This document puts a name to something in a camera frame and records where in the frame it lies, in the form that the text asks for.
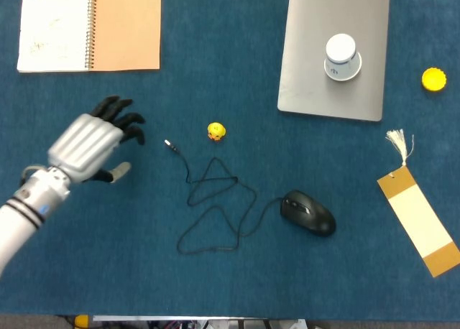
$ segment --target spiral notebook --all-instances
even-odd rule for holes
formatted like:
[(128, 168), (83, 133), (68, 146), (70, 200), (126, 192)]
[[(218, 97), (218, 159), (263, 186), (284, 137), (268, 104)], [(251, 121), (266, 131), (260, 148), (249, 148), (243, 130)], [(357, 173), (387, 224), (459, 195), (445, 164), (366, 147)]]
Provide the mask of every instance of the spiral notebook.
[(19, 72), (160, 69), (161, 0), (22, 0)]

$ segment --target bookmark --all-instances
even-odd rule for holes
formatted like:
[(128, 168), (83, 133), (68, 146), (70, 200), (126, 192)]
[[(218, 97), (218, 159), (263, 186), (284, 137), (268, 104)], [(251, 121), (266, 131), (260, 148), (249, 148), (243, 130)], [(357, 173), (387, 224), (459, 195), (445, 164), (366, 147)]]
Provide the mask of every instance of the bookmark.
[(387, 132), (387, 139), (401, 153), (402, 167), (377, 182), (431, 275), (437, 277), (460, 264), (460, 251), (406, 166), (413, 136), (409, 154), (402, 129)]

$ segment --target white cup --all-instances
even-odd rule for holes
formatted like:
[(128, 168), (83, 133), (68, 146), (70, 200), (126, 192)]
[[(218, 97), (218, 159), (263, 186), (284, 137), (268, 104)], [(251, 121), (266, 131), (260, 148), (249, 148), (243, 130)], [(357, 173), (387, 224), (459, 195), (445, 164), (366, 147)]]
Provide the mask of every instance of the white cup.
[(326, 44), (324, 71), (333, 80), (347, 81), (361, 70), (362, 59), (353, 37), (345, 33), (332, 36)]

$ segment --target notebook spiral binding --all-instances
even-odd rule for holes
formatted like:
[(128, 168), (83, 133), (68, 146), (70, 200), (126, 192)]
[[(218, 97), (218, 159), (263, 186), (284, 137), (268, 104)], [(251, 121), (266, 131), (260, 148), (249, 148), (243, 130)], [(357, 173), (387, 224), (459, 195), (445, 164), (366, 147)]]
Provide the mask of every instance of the notebook spiral binding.
[(96, 2), (97, 0), (88, 0), (88, 30), (86, 32), (86, 58), (85, 68), (90, 70), (94, 67), (94, 43), (96, 32)]

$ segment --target yellow bottle cap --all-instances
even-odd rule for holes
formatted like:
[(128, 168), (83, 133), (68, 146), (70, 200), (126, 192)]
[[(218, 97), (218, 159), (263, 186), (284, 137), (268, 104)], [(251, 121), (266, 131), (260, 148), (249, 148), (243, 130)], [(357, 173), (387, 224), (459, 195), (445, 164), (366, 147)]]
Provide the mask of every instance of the yellow bottle cap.
[(447, 83), (447, 77), (439, 68), (429, 68), (423, 72), (422, 85), (429, 91), (440, 91)]
[(76, 328), (89, 328), (89, 316), (78, 315), (77, 317), (75, 317), (74, 324)]

